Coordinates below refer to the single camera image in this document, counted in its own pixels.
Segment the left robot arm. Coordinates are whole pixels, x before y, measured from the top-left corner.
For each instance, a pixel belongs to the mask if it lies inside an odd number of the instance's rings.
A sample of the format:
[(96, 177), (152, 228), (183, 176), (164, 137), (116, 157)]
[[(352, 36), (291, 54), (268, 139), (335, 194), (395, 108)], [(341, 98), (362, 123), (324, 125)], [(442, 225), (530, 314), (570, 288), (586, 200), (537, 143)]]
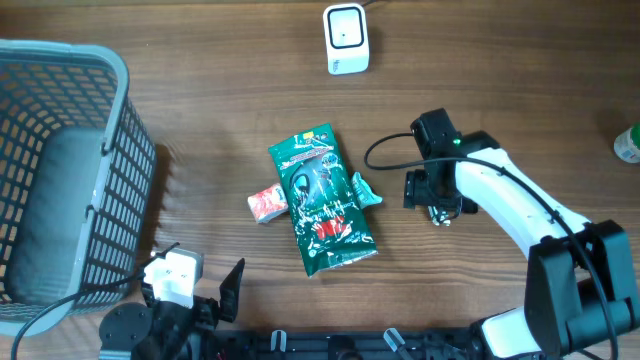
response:
[(98, 358), (203, 359), (206, 341), (219, 323), (237, 317), (244, 267), (240, 259), (219, 286), (218, 300), (197, 296), (191, 308), (156, 300), (145, 285), (143, 304), (119, 305), (103, 318)]

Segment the green 3M package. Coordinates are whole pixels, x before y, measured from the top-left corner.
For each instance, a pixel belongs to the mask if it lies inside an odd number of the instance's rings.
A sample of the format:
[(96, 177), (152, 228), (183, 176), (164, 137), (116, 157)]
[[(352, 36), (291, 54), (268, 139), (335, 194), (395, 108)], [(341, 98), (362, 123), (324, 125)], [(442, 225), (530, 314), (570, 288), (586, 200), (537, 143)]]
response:
[(269, 148), (308, 277), (378, 253), (330, 124)]

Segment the red white snack packet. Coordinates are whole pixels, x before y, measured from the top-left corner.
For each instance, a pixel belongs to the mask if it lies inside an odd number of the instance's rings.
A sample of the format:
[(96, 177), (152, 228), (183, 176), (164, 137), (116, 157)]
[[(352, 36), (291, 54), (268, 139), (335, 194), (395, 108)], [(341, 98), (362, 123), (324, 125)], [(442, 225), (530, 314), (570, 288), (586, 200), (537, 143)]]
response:
[(247, 203), (257, 223), (268, 223), (289, 209), (284, 190), (279, 183), (249, 196)]

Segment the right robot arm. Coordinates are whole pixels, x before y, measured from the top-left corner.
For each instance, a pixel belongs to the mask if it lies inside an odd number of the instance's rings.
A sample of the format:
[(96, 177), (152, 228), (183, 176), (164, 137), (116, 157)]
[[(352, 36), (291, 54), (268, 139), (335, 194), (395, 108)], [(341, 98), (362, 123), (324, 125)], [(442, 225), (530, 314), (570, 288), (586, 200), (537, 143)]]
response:
[(484, 209), (527, 259), (524, 304), (475, 324), (476, 356), (559, 359), (639, 327), (630, 242), (614, 221), (593, 223), (524, 175), (484, 131), (463, 135), (447, 112), (410, 126), (422, 160), (406, 175), (404, 205), (436, 225)]

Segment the teal wet wipes pack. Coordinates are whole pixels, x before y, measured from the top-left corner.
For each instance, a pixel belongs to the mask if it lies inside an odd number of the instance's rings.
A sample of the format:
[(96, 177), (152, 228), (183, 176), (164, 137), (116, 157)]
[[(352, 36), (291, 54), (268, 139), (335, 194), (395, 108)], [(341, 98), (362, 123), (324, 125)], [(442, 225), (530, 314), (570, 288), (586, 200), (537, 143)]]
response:
[(379, 205), (383, 202), (383, 198), (373, 191), (359, 172), (355, 172), (352, 175), (351, 183), (356, 194), (358, 204), (362, 209), (369, 206)]

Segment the green lid jar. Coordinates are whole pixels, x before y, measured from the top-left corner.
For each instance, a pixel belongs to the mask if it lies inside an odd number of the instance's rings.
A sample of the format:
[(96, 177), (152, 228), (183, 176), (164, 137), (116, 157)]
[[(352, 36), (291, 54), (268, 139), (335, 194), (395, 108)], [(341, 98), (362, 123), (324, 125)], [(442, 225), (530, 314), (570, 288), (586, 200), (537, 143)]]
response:
[(614, 141), (614, 152), (624, 162), (638, 164), (640, 162), (639, 124), (636, 123), (621, 133)]

